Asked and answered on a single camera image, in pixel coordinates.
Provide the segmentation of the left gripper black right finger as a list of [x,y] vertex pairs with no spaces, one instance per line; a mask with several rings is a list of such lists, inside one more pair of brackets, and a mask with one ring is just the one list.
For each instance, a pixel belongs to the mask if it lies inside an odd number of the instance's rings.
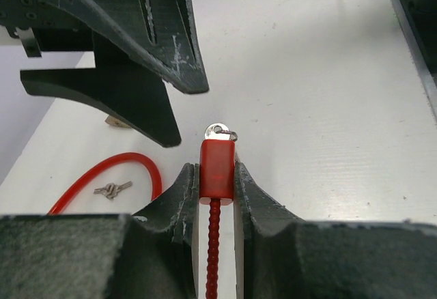
[[238,298],[435,298],[436,227],[308,221],[234,176]]

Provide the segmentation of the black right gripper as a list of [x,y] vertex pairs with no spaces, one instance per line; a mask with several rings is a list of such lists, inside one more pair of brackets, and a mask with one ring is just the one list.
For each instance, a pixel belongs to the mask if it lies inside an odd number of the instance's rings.
[[94,49],[95,68],[21,71],[29,95],[92,106],[162,147],[182,142],[162,79],[209,89],[192,0],[1,0],[1,25],[30,35],[30,57]]

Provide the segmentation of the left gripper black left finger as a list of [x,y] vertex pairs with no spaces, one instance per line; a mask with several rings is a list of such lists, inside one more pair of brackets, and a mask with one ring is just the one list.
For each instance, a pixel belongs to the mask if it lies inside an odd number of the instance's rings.
[[2,298],[196,298],[199,167],[134,214],[1,217]]

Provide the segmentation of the large brass padlock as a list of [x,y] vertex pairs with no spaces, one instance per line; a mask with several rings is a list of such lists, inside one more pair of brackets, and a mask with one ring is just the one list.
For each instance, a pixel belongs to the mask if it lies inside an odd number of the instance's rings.
[[114,128],[123,128],[123,129],[131,129],[131,127],[118,120],[117,118],[114,118],[113,116],[108,115],[104,121],[108,126],[114,127]]

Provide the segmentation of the cable lock keys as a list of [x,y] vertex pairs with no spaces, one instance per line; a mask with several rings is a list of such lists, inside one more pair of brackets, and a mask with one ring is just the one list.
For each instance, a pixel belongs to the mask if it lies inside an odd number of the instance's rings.
[[131,187],[133,183],[131,181],[125,182],[123,184],[114,184],[114,183],[108,183],[102,188],[97,188],[93,191],[95,195],[103,195],[109,200],[114,200],[116,196],[123,190]]

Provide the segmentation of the small red padlock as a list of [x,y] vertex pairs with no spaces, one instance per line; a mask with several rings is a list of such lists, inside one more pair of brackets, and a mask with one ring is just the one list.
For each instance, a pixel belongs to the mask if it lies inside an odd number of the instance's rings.
[[206,139],[201,144],[199,198],[202,204],[218,199],[221,205],[234,200],[235,143]]

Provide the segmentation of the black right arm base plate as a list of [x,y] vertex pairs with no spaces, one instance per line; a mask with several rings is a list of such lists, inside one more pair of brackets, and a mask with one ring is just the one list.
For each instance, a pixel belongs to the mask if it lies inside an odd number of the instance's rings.
[[400,0],[428,70],[436,73],[436,0]]

